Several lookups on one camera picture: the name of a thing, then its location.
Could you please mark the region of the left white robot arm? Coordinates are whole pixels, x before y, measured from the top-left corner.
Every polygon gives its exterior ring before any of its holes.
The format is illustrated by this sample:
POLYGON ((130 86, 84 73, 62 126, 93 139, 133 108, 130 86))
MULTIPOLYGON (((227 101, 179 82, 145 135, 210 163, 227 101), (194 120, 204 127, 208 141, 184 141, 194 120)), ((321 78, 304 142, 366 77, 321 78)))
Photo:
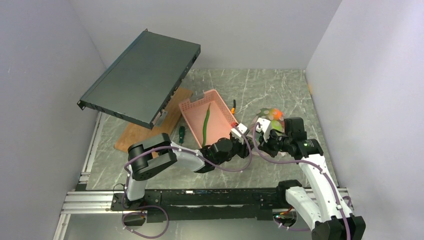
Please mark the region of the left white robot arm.
POLYGON ((194 173, 208 173, 229 162, 234 156, 250 158, 253 149, 251 139, 243 136, 222 137, 217 142, 200 149, 183 147, 173 141, 167 133, 135 143, 127 149, 128 162, 124 204, 131 210, 144 203, 147 181, 170 166, 188 169, 194 173))

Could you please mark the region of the green fake apple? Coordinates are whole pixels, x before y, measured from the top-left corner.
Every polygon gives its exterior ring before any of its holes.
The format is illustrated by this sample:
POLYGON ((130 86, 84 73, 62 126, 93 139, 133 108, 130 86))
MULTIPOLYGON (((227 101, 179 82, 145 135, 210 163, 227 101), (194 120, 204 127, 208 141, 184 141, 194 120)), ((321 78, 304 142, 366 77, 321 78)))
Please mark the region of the green fake apple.
POLYGON ((277 130, 277 131, 282 132, 282 133, 285 132, 284 122, 281 122, 279 120, 272 120, 270 123, 271 123, 271 126, 274 130, 277 130))

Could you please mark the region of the thin green fake chili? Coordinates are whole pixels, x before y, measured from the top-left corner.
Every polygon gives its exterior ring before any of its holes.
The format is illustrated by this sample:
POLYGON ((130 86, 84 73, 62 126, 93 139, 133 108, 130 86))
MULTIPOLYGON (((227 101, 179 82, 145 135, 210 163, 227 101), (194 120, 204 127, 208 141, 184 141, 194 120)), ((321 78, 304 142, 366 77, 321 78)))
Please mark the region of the thin green fake chili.
POLYGON ((203 121, 202 144, 201 144, 202 147, 204 147, 206 145, 206 142, 207 142, 207 127, 208 127, 208 121, 209 121, 209 118, 210 118, 210 106, 211 106, 211 104, 209 103, 207 110, 206 110, 205 118, 204 118, 204 121, 203 121))

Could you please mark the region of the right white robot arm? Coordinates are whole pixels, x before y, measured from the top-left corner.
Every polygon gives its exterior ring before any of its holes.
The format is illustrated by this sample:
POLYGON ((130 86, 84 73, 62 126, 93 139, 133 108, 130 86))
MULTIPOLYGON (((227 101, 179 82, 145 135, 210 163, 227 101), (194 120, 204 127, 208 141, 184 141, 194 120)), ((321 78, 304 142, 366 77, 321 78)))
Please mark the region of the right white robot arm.
POLYGON ((284 119, 284 131, 276 130, 266 118, 258 118, 253 134, 259 134, 254 148, 259 155, 266 152, 264 160, 273 162, 279 152, 293 157, 308 179, 315 199, 311 199, 297 180, 279 183, 276 203, 282 207, 294 207, 308 225, 313 240, 360 240, 366 223, 356 216, 331 178, 324 151, 316 139, 308 138, 304 121, 300 117, 284 119))

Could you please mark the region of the clear zip top bag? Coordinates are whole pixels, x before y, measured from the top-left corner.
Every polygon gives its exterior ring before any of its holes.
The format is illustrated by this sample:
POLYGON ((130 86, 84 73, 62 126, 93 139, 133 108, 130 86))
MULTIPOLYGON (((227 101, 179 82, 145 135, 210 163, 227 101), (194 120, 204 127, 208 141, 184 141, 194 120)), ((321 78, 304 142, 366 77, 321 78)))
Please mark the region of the clear zip top bag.
POLYGON ((250 133, 248 136, 253 139, 253 131, 255 130, 255 123, 259 118, 266 119, 270 121, 270 126, 272 129, 278 131, 277 135, 281 136, 283 133, 285 133, 285 123, 284 123, 284 115, 283 112, 280 111, 277 108, 261 108, 254 118, 252 119, 249 130, 250 133))

